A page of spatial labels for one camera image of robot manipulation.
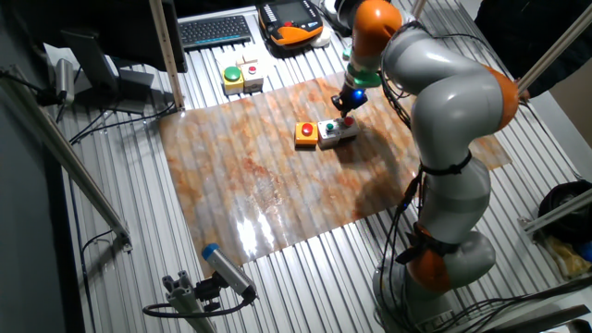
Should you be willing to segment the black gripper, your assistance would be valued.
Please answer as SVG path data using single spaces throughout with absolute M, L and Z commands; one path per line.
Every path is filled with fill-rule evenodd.
M 364 89 L 353 89 L 345 85 L 339 95 L 331 97 L 332 104 L 340 111 L 340 116 L 345 118 L 353 109 L 367 102 L 368 98 Z

